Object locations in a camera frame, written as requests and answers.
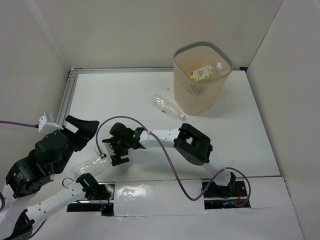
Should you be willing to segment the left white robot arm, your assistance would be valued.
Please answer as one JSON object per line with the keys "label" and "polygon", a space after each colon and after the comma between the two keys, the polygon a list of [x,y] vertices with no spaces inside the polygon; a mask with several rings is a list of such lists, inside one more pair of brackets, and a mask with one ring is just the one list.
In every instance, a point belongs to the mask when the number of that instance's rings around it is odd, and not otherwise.
{"label": "left white robot arm", "polygon": [[90,173],[84,173],[70,186],[34,205],[31,201],[40,190],[61,174],[73,153],[81,151],[95,136],[99,121],[82,120],[71,115],[66,122],[75,132],[42,115],[32,127],[44,134],[29,154],[9,170],[0,193],[0,238],[28,240],[35,229],[50,216],[70,203],[92,200],[99,193],[99,184]]}

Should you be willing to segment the square bottle orange label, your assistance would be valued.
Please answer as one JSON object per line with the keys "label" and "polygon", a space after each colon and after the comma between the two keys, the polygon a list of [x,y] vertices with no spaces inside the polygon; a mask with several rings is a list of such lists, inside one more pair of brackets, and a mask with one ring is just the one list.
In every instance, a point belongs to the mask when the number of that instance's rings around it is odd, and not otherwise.
{"label": "square bottle orange label", "polygon": [[192,70],[187,74],[187,76],[195,82],[208,82],[218,79],[223,70],[223,64],[218,62],[213,65],[205,65]]}

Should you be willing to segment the clear bottle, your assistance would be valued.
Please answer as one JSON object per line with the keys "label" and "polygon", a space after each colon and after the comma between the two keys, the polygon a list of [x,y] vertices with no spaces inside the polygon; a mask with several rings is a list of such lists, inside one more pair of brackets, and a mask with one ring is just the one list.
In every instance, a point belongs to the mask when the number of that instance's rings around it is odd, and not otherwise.
{"label": "clear bottle", "polygon": [[111,160],[108,157],[101,158],[99,156],[84,161],[78,166],[73,167],[70,170],[70,174],[73,179],[79,178],[82,174],[91,174],[97,176],[104,171],[108,170],[111,166]]}
{"label": "clear bottle", "polygon": [[152,96],[151,102],[154,107],[156,107],[158,110],[160,110],[162,113],[165,113],[169,117],[176,120],[185,119],[186,115],[180,110],[180,108],[163,96],[155,94]]}

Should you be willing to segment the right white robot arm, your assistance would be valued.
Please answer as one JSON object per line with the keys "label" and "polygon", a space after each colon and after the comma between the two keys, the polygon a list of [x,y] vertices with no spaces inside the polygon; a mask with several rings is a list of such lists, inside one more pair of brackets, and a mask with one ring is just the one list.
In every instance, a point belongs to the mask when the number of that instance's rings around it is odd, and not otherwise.
{"label": "right white robot arm", "polygon": [[189,163],[201,166],[211,175],[224,168],[214,153],[211,140],[188,123],[169,130],[135,130],[122,123],[115,123],[109,131],[111,138],[102,140],[113,166],[129,162],[129,150],[164,146],[175,149]]}

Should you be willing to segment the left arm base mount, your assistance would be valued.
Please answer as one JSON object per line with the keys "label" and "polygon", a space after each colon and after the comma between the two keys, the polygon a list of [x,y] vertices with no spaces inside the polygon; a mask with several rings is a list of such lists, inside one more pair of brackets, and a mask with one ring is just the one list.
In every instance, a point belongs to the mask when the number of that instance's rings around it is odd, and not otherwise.
{"label": "left arm base mount", "polygon": [[104,187],[101,187],[96,196],[76,200],[67,206],[66,211],[68,213],[96,213],[105,217],[113,217],[115,215],[115,183],[101,182],[100,185]]}

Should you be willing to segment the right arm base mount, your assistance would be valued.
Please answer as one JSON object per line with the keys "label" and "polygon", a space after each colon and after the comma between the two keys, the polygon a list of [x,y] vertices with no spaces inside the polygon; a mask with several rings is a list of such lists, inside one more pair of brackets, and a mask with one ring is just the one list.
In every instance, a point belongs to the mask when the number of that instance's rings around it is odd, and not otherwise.
{"label": "right arm base mount", "polygon": [[204,209],[216,210],[238,208],[237,205],[244,203],[247,197],[248,192],[243,180],[237,180],[235,182],[234,190],[232,192],[223,191],[212,182],[203,195]]}

